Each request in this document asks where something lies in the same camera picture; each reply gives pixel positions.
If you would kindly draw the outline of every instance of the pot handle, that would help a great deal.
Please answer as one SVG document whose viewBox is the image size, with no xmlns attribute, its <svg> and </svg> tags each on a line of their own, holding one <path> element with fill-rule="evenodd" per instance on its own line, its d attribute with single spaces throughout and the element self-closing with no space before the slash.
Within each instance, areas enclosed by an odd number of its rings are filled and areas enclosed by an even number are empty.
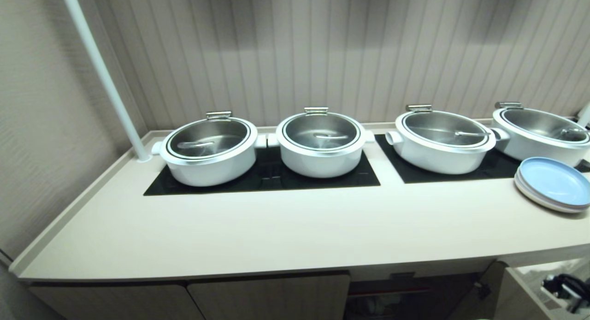
<svg viewBox="0 0 590 320">
<path fill-rule="evenodd" d="M 277 135 L 274 133 L 269 133 L 266 137 L 266 145 L 268 147 L 278 147 L 280 143 L 278 142 Z"/>
<path fill-rule="evenodd" d="M 393 146 L 397 143 L 404 142 L 404 138 L 397 131 L 389 131 L 389 132 L 385 133 L 385 139 L 387 140 L 387 143 L 390 144 L 391 146 Z"/>
<path fill-rule="evenodd" d="M 494 107 L 496 109 L 502 109 L 502 108 L 507 108 L 507 109 L 523 109 L 523 105 L 520 102 L 496 102 L 496 104 L 494 105 Z"/>
<path fill-rule="evenodd" d="M 160 155 L 160 149 L 162 148 L 162 142 L 156 142 L 152 146 L 152 155 Z"/>
<path fill-rule="evenodd" d="M 494 135 L 496 136 L 496 141 L 501 142 L 510 139 L 510 135 L 508 134 L 508 132 L 502 129 L 499 129 L 497 127 L 491 127 L 490 130 L 494 132 Z"/>
<path fill-rule="evenodd" d="M 375 142 L 375 133 L 366 131 L 365 142 Z"/>
<path fill-rule="evenodd" d="M 258 135 L 254 142 L 254 148 L 266 148 L 266 135 Z"/>
</svg>

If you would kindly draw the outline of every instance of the pot rim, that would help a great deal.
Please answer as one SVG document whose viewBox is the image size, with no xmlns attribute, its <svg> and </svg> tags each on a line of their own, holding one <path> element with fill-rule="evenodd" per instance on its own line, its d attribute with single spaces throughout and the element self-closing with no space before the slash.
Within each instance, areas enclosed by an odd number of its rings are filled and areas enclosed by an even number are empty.
<svg viewBox="0 0 590 320">
<path fill-rule="evenodd" d="M 221 152 L 219 154 L 203 156 L 202 158 L 197 158 L 197 159 L 181 158 L 179 156 L 175 156 L 174 154 L 171 154 L 168 150 L 168 147 L 169 147 L 168 145 L 170 143 L 171 138 L 174 137 L 175 134 L 177 134 L 179 131 L 185 129 L 186 127 L 190 127 L 190 126 L 195 125 L 197 123 L 202 123 L 202 122 L 207 121 L 207 119 L 202 119 L 202 120 L 197 120 L 195 122 L 183 125 L 183 126 L 179 127 L 178 129 L 175 129 L 174 131 L 172 131 L 169 135 L 167 135 L 167 137 L 164 138 L 164 140 L 162 141 L 162 147 L 160 149 L 160 156 L 162 156 L 162 158 L 166 162 L 169 162 L 169 163 L 175 164 L 175 165 L 181 165 L 181 166 L 209 165 L 209 164 L 215 164 L 217 162 L 221 162 L 224 160 L 229 160 L 230 158 L 233 158 L 233 157 L 238 156 L 239 154 L 242 154 L 248 148 L 251 148 L 254 145 L 254 142 L 256 141 L 256 139 L 258 137 L 258 129 L 254 126 L 254 124 L 248 122 L 247 120 L 234 118 L 234 117 L 229 117 L 229 118 L 225 118 L 225 119 L 230 119 L 232 121 L 240 122 L 247 129 L 246 137 L 244 137 L 242 142 L 240 142 L 238 145 L 234 146 L 233 148 L 230 148 L 230 149 L 226 150 L 225 152 Z"/>
<path fill-rule="evenodd" d="M 343 114 L 337 114 L 337 113 L 319 113 L 319 114 L 330 114 L 333 116 L 338 116 L 340 118 L 343 118 L 345 120 L 347 120 L 348 122 L 352 123 L 352 125 L 354 125 L 356 127 L 356 129 L 358 130 L 358 137 L 356 137 L 356 139 L 348 144 L 346 144 L 345 146 L 341 146 L 341 147 L 337 147 L 337 148 L 331 148 L 329 150 L 315 150 L 312 148 L 306 148 L 306 147 L 301 147 L 298 145 L 295 145 L 293 142 L 291 142 L 289 140 L 288 137 L 286 137 L 285 133 L 284 133 L 284 129 L 287 126 L 287 124 L 289 122 L 291 122 L 291 120 L 294 120 L 300 116 L 304 116 L 307 115 L 308 113 L 300 113 L 300 114 L 295 114 L 293 116 L 289 116 L 288 118 L 282 120 L 282 122 L 277 126 L 276 128 L 276 136 L 277 136 L 277 140 L 278 143 L 280 143 L 282 148 L 286 148 L 288 150 L 290 150 L 291 152 L 295 152 L 297 154 L 301 154 L 301 155 L 305 155 L 305 156 L 313 156 L 316 158 L 329 158 L 329 157 L 333 157 L 333 156 L 341 156 L 341 155 L 346 155 L 346 154 L 350 154 L 352 152 L 356 152 L 357 150 L 359 150 L 360 148 L 362 148 L 365 145 L 365 139 L 366 139 L 366 130 L 365 128 L 356 120 L 343 115 Z"/>
<path fill-rule="evenodd" d="M 407 113 L 399 115 L 395 119 L 395 127 L 399 131 L 399 133 L 401 133 L 401 135 L 403 135 L 404 138 L 406 138 L 410 141 L 413 141 L 415 143 L 418 143 L 422 146 L 428 147 L 428 148 L 442 150 L 443 152 L 451 152 L 451 153 L 456 153 L 456 154 L 476 154 L 476 153 L 487 152 L 488 150 L 491 150 L 496 145 L 496 136 L 493 133 L 493 131 L 490 128 L 486 127 L 485 125 L 481 124 L 480 122 L 473 120 L 471 118 L 468 118 L 466 116 L 463 116 L 463 115 L 453 114 L 453 113 L 449 113 L 449 112 L 442 112 L 440 110 L 432 110 L 432 112 L 448 114 L 448 115 L 454 116 L 456 118 L 461 118 L 461 119 L 467 120 L 468 122 L 471 122 L 471 123 L 477 125 L 485 132 L 490 133 L 490 135 L 487 136 L 487 140 L 476 143 L 475 145 L 466 145 L 466 146 L 447 145 L 444 143 L 431 141 L 430 139 L 427 139 L 425 137 L 421 137 L 421 136 L 417 135 L 416 133 L 414 133 L 413 131 L 410 131 L 405 126 L 404 122 L 405 122 L 405 119 L 407 118 L 407 116 L 410 116 L 411 114 L 421 113 L 421 112 L 407 112 Z"/>
<path fill-rule="evenodd" d="M 561 147 L 561 148 L 569 148 L 569 149 L 588 149 L 588 148 L 590 148 L 590 136 L 587 136 L 586 141 L 583 141 L 583 142 L 569 142 L 569 141 L 560 141 L 558 139 L 545 137 L 542 135 L 537 135 L 536 133 L 532 133 L 532 132 L 528 131 L 527 129 L 523 129 L 522 127 L 517 126 L 504 118 L 504 112 L 509 109 L 510 108 L 500 108 L 500 109 L 494 110 L 494 112 L 492 114 L 492 118 L 493 118 L 494 122 L 498 123 L 500 126 L 506 128 L 506 129 L 516 133 L 519 136 L 525 137 L 527 139 L 531 139 L 533 141 L 538 141 L 538 142 L 544 143 L 546 145 L 552 145 L 552 146 L 557 146 L 557 147 Z M 565 120 L 569 123 L 575 124 L 573 121 L 571 121 L 567 118 L 563 118 L 559 115 L 552 114 L 549 112 L 544 112 L 543 110 L 537 110 L 537 109 L 531 109 L 531 108 L 522 108 L 522 109 L 523 110 L 531 110 L 533 112 L 538 112 L 538 113 L 543 113 L 543 114 L 548 114 L 548 115 L 554 116 L 555 118 L 559 118 L 559 119 Z"/>
</svg>

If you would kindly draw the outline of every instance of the stack of plates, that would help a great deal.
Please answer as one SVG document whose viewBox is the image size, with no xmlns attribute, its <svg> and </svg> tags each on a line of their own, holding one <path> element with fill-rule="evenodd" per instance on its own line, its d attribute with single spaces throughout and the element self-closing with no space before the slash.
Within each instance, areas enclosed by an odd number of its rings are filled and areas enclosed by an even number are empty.
<svg viewBox="0 0 590 320">
<path fill-rule="evenodd" d="M 548 158 L 529 158 L 514 176 L 527 198 L 546 208 L 580 213 L 590 207 L 590 182 L 573 167 Z"/>
</svg>

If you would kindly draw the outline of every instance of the beige countertop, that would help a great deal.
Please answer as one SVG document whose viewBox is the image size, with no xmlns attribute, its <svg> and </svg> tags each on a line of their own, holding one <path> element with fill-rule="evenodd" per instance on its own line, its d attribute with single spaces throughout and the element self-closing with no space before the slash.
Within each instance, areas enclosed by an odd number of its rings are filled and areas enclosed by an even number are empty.
<svg viewBox="0 0 590 320">
<path fill-rule="evenodd" d="M 147 147 L 161 135 L 147 135 Z M 11 271 L 33 281 L 199 278 L 532 257 L 590 244 L 586 213 L 543 209 L 510 178 L 404 184 L 379 145 L 365 154 L 381 186 L 183 196 L 143 196 L 165 162 L 127 154 Z"/>
</svg>

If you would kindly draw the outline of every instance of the striped wall panel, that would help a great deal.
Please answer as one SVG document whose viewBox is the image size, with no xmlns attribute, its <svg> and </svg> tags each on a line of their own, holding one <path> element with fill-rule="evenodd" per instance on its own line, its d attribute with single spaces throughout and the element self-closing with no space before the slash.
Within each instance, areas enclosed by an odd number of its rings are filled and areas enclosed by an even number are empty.
<svg viewBox="0 0 590 320">
<path fill-rule="evenodd" d="M 590 100 L 590 0 L 97 0 L 150 129 L 230 109 L 259 126 L 327 105 L 571 116 Z"/>
</svg>

